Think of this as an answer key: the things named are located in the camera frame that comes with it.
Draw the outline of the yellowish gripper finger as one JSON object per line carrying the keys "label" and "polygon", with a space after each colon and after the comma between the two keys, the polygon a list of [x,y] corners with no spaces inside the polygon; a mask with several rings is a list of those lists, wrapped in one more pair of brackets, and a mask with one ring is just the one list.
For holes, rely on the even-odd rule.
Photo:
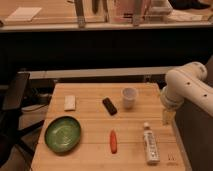
{"label": "yellowish gripper finger", "polygon": [[164,125],[170,125],[176,112],[173,110],[164,109],[162,113],[162,122]]}

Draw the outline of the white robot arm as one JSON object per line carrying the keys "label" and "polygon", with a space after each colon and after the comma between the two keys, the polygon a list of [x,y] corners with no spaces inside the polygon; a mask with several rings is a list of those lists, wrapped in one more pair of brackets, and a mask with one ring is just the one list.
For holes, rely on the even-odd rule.
{"label": "white robot arm", "polygon": [[164,125],[171,123],[175,111],[183,105],[185,99],[213,117],[213,87],[205,83],[207,74],[206,66],[200,62],[190,62],[166,73],[166,86],[160,93],[164,106]]}

